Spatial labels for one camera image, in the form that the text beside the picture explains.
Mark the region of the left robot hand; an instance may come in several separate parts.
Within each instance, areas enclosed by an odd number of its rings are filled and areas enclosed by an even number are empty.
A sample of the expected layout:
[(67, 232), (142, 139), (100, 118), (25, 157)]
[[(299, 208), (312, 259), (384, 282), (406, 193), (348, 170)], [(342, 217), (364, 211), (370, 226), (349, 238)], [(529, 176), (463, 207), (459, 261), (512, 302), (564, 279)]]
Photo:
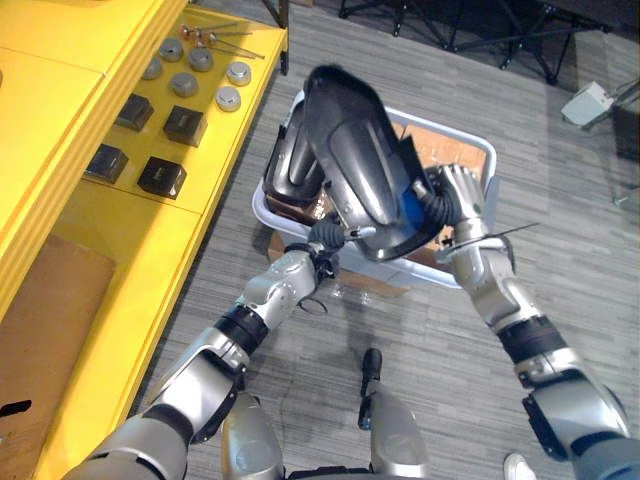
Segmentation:
[(320, 245), (324, 250), (337, 251), (347, 242), (363, 240), (377, 232), (378, 229), (373, 226), (346, 228), (340, 223), (334, 223), (331, 219), (325, 218), (311, 227), (307, 241)]

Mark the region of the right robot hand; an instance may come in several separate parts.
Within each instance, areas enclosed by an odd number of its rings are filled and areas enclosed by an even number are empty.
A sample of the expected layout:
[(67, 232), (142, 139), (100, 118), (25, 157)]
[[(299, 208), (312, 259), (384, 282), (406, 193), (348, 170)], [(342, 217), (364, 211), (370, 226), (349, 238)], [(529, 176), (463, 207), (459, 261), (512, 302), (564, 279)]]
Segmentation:
[(483, 223), (485, 197), (476, 175), (459, 164), (429, 168), (416, 178), (412, 190), (422, 205), (425, 219), (457, 228), (465, 222)]

